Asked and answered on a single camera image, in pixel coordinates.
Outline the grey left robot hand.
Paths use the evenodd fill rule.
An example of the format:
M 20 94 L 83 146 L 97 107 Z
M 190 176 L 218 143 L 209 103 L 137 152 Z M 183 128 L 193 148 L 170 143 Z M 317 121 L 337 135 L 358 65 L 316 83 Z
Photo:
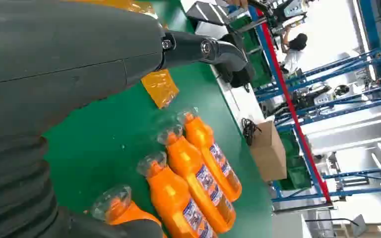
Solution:
M 58 205 L 43 134 L 147 74 L 196 61 L 247 64 L 234 45 L 170 31 L 152 16 L 77 1 L 0 0 L 0 238 L 160 238 Z

